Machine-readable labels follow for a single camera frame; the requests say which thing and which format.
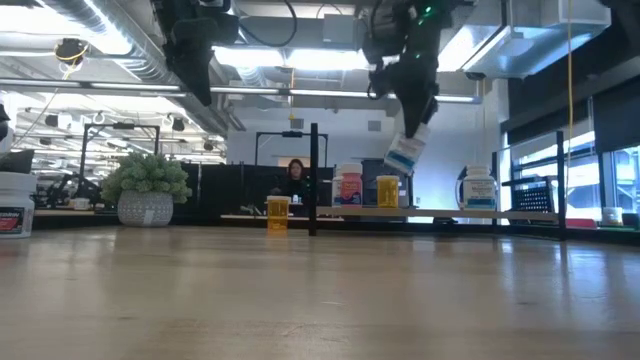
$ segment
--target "woman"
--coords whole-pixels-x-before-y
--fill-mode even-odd
[[[289,197],[298,195],[300,201],[303,201],[309,188],[307,181],[303,178],[303,171],[304,165],[302,165],[300,159],[293,159],[289,162],[289,167],[287,168],[287,184],[282,190],[282,195]]]

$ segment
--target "glass window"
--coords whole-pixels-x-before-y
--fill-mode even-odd
[[[571,141],[572,153],[584,149],[593,148],[595,144],[595,135],[593,131],[577,136]],[[558,165],[555,162],[557,146],[553,145],[549,148],[535,152],[519,159],[518,163],[524,165],[520,171],[519,177],[529,176],[555,176],[558,175]],[[549,159],[546,164],[536,167],[527,167],[526,164],[531,161],[543,161]],[[587,155],[571,158],[571,170],[568,171],[569,182],[567,187],[568,218],[588,218],[600,220],[602,218],[600,208],[600,174],[598,167],[598,157],[595,150]],[[558,181],[552,181],[554,205],[558,210]]]
[[[640,147],[634,146],[618,150],[613,154],[615,168],[616,206],[626,213],[638,213],[640,184],[638,184],[638,154]]]

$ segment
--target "white bottle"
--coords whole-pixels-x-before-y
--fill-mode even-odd
[[[331,180],[331,206],[332,207],[341,207],[342,206],[342,180],[344,177],[342,176],[342,170],[340,167],[336,169],[336,176]]]
[[[424,151],[428,135],[429,129],[426,124],[422,123],[411,139],[407,139],[404,132],[396,133],[391,147],[384,157],[385,165],[396,168],[407,175],[413,174],[413,168]]]
[[[0,172],[0,239],[31,236],[36,181],[34,175]]]
[[[490,173],[487,166],[467,166],[467,176],[462,180],[464,210],[496,211],[496,181]]]

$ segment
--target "green plant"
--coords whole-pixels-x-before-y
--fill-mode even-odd
[[[166,160],[162,155],[132,153],[118,162],[120,167],[102,184],[102,198],[107,201],[117,203],[123,190],[169,193],[180,204],[191,196],[187,173],[177,161]]]

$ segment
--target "dark hair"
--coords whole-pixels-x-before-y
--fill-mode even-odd
[[[298,166],[300,166],[300,170],[304,171],[304,165],[302,164],[302,161],[300,161],[300,159],[293,159],[289,162],[289,166],[287,167],[287,175],[289,177],[291,177],[291,167],[293,166],[293,164],[298,164]]]

